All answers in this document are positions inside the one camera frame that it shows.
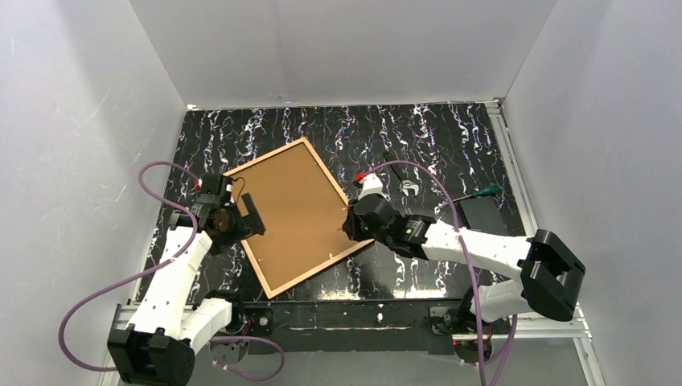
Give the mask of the black picture frame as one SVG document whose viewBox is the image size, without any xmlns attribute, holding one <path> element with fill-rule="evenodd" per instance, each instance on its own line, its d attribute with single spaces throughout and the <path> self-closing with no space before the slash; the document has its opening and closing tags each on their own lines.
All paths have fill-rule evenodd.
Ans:
<svg viewBox="0 0 682 386">
<path fill-rule="evenodd" d="M 348 198 L 307 138 L 259 156 L 227 175 L 244 179 L 265 233 L 243 249 L 268 299 L 321 273 L 370 240 L 350 240 L 342 230 Z"/>
</svg>

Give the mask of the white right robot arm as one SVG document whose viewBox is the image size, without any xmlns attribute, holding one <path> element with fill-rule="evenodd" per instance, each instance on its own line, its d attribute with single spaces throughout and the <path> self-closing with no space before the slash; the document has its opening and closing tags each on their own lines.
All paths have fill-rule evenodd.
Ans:
<svg viewBox="0 0 682 386">
<path fill-rule="evenodd" d="M 350 240 L 375 240 L 406 258 L 471 262 L 506 278 L 473 285 L 452 314 L 455 322 L 488 324 L 532 311 L 559 322 L 573 319 L 585 266 L 555 233 L 539 229 L 524 238 L 457 229 L 433 217 L 401 214 L 374 174 L 360 175 L 355 184 L 360 193 L 342 226 Z"/>
</svg>

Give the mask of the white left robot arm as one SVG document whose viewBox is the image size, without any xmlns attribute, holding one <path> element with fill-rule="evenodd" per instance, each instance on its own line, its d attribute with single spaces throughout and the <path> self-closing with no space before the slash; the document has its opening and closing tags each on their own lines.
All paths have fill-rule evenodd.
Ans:
<svg viewBox="0 0 682 386">
<path fill-rule="evenodd" d="M 126 326 L 109 333 L 109 354 L 127 384 L 185 385 L 196 355 L 213 336 L 243 328 L 243 307 L 233 291 L 212 290 L 183 314 L 206 255 L 265 231 L 250 195 L 243 198 L 247 215 L 240 213 L 233 184 L 228 176 L 203 176 L 193 201 L 170 217 L 161 268 Z"/>
</svg>

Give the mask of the adjustable wrench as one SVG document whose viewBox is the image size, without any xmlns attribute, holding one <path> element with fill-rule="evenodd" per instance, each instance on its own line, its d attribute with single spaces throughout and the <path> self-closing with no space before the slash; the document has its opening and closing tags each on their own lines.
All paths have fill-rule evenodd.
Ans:
<svg viewBox="0 0 682 386">
<path fill-rule="evenodd" d="M 391 168 L 393 174 L 400 180 L 399 188 L 401 192 L 405 196 L 416 197 L 420 190 L 419 186 L 413 181 L 407 179 L 405 173 L 398 167 L 396 163 L 394 163 L 396 158 L 389 151 L 383 152 L 383 156 L 386 162 L 391 163 L 389 167 Z"/>
</svg>

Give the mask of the black rectangular pad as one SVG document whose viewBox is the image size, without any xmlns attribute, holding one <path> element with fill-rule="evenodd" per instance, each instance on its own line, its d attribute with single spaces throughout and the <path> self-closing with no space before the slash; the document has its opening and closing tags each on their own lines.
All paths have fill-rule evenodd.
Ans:
<svg viewBox="0 0 682 386">
<path fill-rule="evenodd" d="M 457 209 L 463 216 L 464 227 L 497 236 L 509 235 L 494 198 L 466 199 L 457 203 Z"/>
</svg>

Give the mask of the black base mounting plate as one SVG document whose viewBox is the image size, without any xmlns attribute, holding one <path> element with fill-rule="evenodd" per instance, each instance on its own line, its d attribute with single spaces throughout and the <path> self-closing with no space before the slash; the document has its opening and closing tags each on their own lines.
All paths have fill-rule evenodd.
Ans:
<svg viewBox="0 0 682 386">
<path fill-rule="evenodd" d="M 454 353 L 455 334 L 442 334 L 435 317 L 455 313 L 460 300 L 246 302 L 240 314 L 249 335 L 267 338 L 285 352 L 422 351 Z"/>
</svg>

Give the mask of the green handled screwdriver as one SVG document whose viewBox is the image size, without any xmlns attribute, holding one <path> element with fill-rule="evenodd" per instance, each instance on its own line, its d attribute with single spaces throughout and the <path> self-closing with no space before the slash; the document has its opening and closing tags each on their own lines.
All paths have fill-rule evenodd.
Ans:
<svg viewBox="0 0 682 386">
<path fill-rule="evenodd" d="M 499 194 L 502 191 L 502 187 L 499 185 L 489 185 L 486 187 L 482 187 L 476 191 L 474 191 L 472 194 L 469 195 L 464 195 L 463 197 L 454 199 L 453 202 L 461 202 L 464 200 L 468 199 L 478 199 L 478 198 L 483 198 L 483 197 L 491 197 Z"/>
</svg>

